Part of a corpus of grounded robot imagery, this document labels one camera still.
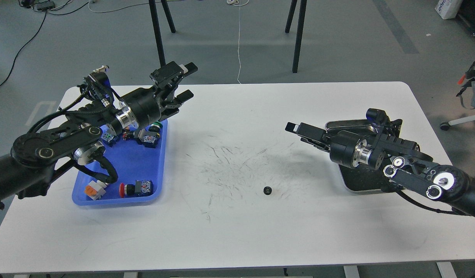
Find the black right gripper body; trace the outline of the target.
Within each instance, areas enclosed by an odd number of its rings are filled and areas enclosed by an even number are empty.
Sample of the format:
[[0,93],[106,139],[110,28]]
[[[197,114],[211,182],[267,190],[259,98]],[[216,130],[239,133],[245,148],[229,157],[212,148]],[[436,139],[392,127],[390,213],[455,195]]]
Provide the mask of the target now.
[[342,130],[336,133],[328,132],[329,139],[329,158],[332,162],[347,168],[356,168],[359,166],[360,149],[368,145],[366,137]]

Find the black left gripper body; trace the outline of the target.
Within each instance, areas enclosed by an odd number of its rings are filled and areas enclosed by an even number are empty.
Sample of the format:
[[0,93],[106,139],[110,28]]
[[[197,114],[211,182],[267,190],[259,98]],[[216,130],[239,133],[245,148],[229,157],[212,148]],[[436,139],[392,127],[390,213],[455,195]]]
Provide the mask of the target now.
[[119,98],[119,123],[145,128],[172,116],[172,87],[137,88]]

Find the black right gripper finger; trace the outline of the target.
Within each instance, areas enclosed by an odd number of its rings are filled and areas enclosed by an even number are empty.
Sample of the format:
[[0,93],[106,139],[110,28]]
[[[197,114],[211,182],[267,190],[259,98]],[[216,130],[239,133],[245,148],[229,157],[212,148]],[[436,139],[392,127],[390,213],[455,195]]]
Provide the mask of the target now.
[[323,139],[309,139],[311,145],[316,147],[319,150],[330,152],[331,151],[331,138],[326,137]]
[[288,122],[285,126],[285,131],[297,134],[301,141],[310,144],[309,139],[323,139],[331,136],[327,133],[326,130],[317,128],[313,125],[308,125],[301,122],[299,125],[292,122]]

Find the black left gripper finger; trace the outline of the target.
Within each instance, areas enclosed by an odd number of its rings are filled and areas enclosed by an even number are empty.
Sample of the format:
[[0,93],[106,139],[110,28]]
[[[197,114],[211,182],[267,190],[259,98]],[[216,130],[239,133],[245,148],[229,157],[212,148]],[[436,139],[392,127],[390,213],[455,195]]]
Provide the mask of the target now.
[[198,67],[190,62],[186,65],[169,62],[161,68],[154,70],[150,74],[151,80],[154,82],[152,86],[153,97],[156,100],[167,101],[174,98],[174,92],[183,78],[198,71]]
[[176,97],[173,96],[173,93],[170,96],[172,98],[169,97],[167,100],[161,102],[161,118],[170,118],[179,113],[179,108],[184,104],[184,102],[193,98],[194,94],[191,90],[185,90]]

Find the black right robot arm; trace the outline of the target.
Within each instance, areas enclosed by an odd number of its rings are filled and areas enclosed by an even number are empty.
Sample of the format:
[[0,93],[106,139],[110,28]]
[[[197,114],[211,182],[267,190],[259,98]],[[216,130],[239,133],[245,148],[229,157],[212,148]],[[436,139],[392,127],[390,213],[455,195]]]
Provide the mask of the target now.
[[475,178],[452,165],[435,163],[421,152],[417,142],[399,137],[403,121],[391,121],[386,112],[370,108],[366,121],[373,128],[372,134],[358,134],[340,130],[332,134],[327,130],[306,123],[287,123],[285,130],[297,134],[301,141],[329,153],[332,162],[355,169],[366,165],[381,172],[389,186],[385,192],[396,192],[408,202],[436,213],[443,210],[418,203],[403,193],[411,190],[431,200],[452,207],[447,214],[475,218]]

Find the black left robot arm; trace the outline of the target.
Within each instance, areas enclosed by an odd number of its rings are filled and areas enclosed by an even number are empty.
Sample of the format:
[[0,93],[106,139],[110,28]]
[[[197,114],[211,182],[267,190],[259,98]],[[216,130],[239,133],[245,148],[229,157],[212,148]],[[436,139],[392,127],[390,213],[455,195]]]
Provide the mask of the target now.
[[190,90],[178,96],[174,92],[183,78],[198,70],[192,62],[172,61],[151,73],[153,86],[121,97],[110,85],[108,68],[103,65],[84,77],[76,100],[36,122],[0,157],[0,210],[3,200],[13,195],[44,197],[71,168],[98,181],[116,182],[116,169],[104,156],[101,127],[118,136],[130,125],[142,129],[174,116],[193,97]]

